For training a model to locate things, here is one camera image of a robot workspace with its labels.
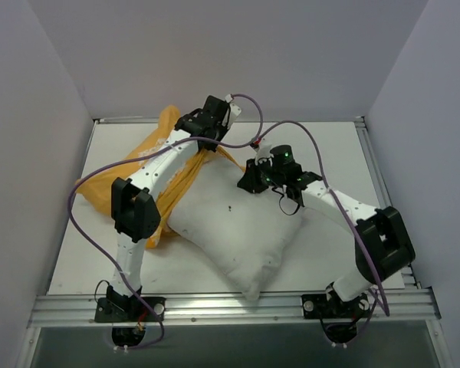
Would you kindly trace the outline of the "white pillow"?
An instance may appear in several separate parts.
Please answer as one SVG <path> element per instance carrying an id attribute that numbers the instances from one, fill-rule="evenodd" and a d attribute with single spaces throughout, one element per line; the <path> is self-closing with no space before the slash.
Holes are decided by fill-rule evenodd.
<path id="1" fill-rule="evenodd" d="M 302 214 L 279 206 L 279 195 L 238 188 L 242 169 L 217 157 L 202 165 L 168 226 L 198 246 L 237 291 L 255 301 L 281 266 Z"/>

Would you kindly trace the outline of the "yellow printed pillowcase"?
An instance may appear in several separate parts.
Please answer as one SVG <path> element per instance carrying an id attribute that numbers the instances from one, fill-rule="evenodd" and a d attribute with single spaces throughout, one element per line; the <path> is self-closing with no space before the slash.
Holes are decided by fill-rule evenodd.
<path id="1" fill-rule="evenodd" d="M 167 222 L 177 203 L 196 180 L 202 166 L 221 156 L 231 163 L 235 159 L 223 148 L 199 148 L 198 141 L 176 145 L 189 137 L 182 123 L 197 124 L 201 109 L 182 116 L 177 107 L 166 107 L 159 116 L 157 128 L 119 165 L 94 173 L 79 180 L 77 193 L 81 194 L 98 212 L 113 213 L 113 184 L 117 179 L 134 185 L 133 194 L 146 190 L 152 197 L 156 211 L 148 215 L 156 222 L 142 239 L 146 248 L 155 248 L 163 234 L 170 233 Z"/>

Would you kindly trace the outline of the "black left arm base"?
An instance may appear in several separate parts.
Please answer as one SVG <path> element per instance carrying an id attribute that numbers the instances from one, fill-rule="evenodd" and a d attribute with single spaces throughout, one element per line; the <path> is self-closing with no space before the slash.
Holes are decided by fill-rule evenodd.
<path id="1" fill-rule="evenodd" d="M 94 321 L 101 324 L 135 323 L 134 327 L 113 327 L 111 340 L 116 347 L 138 347 L 146 333 L 145 324 L 163 321 L 166 299 L 160 296 L 122 296 L 108 286 L 104 297 L 96 299 Z"/>

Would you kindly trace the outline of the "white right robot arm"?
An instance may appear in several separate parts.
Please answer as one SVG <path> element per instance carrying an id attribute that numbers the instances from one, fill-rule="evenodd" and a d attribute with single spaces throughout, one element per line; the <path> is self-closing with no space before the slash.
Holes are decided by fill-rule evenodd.
<path id="1" fill-rule="evenodd" d="M 319 212 L 354 237 L 355 265 L 330 284 L 324 299 L 330 314 L 343 316 L 352 308 L 353 299 L 415 260 L 397 209 L 379 209 L 331 189 L 322 176 L 302 169 L 289 145 L 253 143 L 251 147 L 256 155 L 247 160 L 238 188 L 253 194 L 270 189 L 296 203 L 298 209 Z"/>

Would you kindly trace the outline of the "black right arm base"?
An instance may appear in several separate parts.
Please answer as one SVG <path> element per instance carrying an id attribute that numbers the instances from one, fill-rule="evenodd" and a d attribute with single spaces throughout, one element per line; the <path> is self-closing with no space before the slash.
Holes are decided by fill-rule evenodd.
<path id="1" fill-rule="evenodd" d="M 324 292 L 301 295 L 305 320 L 318 320 L 332 346 L 347 347 L 359 333 L 358 323 L 371 317 L 372 307 L 365 293 L 351 301 L 342 301 L 329 284 Z"/>

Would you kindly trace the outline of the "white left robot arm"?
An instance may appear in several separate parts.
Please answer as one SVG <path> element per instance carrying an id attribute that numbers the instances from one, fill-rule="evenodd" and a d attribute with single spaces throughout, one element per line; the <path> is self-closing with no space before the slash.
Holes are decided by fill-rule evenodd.
<path id="1" fill-rule="evenodd" d="M 169 180 L 200 150 L 215 150 L 228 132 L 240 107 L 228 95 L 220 100 L 208 96 L 203 108 L 188 113 L 175 124 L 157 156 L 148 159 L 127 179 L 117 178 L 111 186 L 111 217 L 117 231 L 116 262 L 107 298 L 112 313 L 121 321 L 133 320 L 140 310 L 134 294 L 141 290 L 140 274 L 146 240 L 161 223 L 156 206 Z"/>

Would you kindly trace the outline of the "aluminium table edge rail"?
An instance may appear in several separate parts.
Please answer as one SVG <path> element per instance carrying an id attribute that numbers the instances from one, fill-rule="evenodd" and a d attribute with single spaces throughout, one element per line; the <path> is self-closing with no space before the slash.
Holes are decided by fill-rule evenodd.
<path id="1" fill-rule="evenodd" d="M 375 189 L 376 197 L 379 200 L 379 205 L 384 208 L 391 206 L 391 198 L 386 187 L 386 183 L 383 178 L 383 174 L 380 170 L 380 165 L 376 159 L 376 155 L 373 149 L 373 145 L 370 140 L 370 135 L 366 128 L 366 123 L 364 120 L 357 121 L 354 123 L 357 136 L 360 141 L 360 145 L 363 151 L 363 155 L 366 160 L 366 165 L 368 167 L 370 177 L 373 182 L 373 187 Z M 420 289 L 420 283 L 416 280 L 414 270 L 412 265 L 408 265 L 401 270 L 402 279 L 404 285 L 407 288 L 416 288 Z"/>

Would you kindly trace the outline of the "aluminium front frame rail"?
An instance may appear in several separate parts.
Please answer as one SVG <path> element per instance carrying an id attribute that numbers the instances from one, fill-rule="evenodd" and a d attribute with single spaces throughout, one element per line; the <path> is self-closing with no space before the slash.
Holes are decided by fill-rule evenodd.
<path id="1" fill-rule="evenodd" d="M 438 320 L 435 297 L 429 289 L 407 288 L 386 292 L 390 315 L 375 308 L 373 321 Z M 163 325 L 301 324 L 304 318 L 301 293 L 264 293 L 256 301 L 237 294 L 168 294 Z M 97 327 L 95 303 L 87 295 L 38 297 L 29 327 Z"/>

